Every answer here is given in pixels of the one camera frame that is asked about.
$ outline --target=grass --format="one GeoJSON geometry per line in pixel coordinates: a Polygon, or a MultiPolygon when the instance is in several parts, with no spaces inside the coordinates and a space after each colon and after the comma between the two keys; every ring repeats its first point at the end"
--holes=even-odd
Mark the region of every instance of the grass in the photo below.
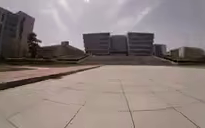
{"type": "Polygon", "coordinates": [[[0,72],[30,70],[29,68],[21,68],[0,63],[0,72]]]}

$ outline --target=tree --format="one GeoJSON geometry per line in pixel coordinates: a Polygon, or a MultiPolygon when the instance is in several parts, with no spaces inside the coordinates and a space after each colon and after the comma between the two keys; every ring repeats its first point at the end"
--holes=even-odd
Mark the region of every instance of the tree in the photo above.
{"type": "Polygon", "coordinates": [[[37,34],[34,32],[30,33],[27,38],[29,52],[31,54],[31,58],[36,58],[37,56],[37,49],[39,48],[39,44],[42,41],[37,39],[37,34]]]}

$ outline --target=sky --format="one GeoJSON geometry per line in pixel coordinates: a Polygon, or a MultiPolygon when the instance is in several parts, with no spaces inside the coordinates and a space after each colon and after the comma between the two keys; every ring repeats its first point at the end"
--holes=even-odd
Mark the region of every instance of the sky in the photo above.
{"type": "Polygon", "coordinates": [[[12,12],[35,17],[42,45],[83,47],[83,33],[155,34],[154,43],[205,50],[205,0],[0,0],[12,12]]]}

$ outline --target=curb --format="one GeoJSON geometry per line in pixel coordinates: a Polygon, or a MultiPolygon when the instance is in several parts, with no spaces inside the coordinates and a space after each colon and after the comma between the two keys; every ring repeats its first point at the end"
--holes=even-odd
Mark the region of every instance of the curb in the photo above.
{"type": "Polygon", "coordinates": [[[9,89],[9,88],[14,88],[14,87],[26,85],[26,84],[36,83],[36,82],[40,82],[40,81],[44,81],[44,80],[48,80],[48,79],[55,79],[55,78],[58,78],[61,76],[71,75],[71,74],[75,74],[78,72],[83,72],[86,70],[95,69],[95,68],[99,68],[99,67],[101,67],[101,66],[94,66],[94,67],[90,67],[90,68],[84,68],[84,69],[79,69],[79,70],[69,71],[69,72],[64,72],[64,73],[51,74],[51,75],[46,75],[46,76],[40,76],[40,77],[34,77],[34,78],[28,78],[28,79],[22,79],[22,80],[17,80],[17,81],[9,81],[9,82],[5,82],[5,83],[0,83],[0,91],[5,90],[5,89],[9,89]]]}

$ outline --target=tall building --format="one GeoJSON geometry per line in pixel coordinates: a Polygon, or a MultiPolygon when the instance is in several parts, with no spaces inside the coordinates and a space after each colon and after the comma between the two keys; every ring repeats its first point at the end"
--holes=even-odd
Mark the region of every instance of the tall building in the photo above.
{"type": "Polygon", "coordinates": [[[110,53],[126,55],[128,54],[128,42],[125,35],[111,36],[110,53]]]}
{"type": "Polygon", "coordinates": [[[24,12],[12,13],[0,7],[0,56],[23,57],[28,54],[27,37],[35,19],[24,12]]]}
{"type": "Polygon", "coordinates": [[[154,34],[133,33],[113,35],[110,33],[83,34],[86,53],[93,55],[127,54],[150,56],[153,54],[154,34]]]}
{"type": "Polygon", "coordinates": [[[152,55],[154,34],[129,32],[127,37],[129,55],[152,55]]]}
{"type": "Polygon", "coordinates": [[[164,57],[167,55],[167,46],[165,44],[154,44],[153,54],[158,57],[164,57]]]}
{"type": "Polygon", "coordinates": [[[93,55],[110,54],[110,33],[83,34],[86,53],[93,55]]]}

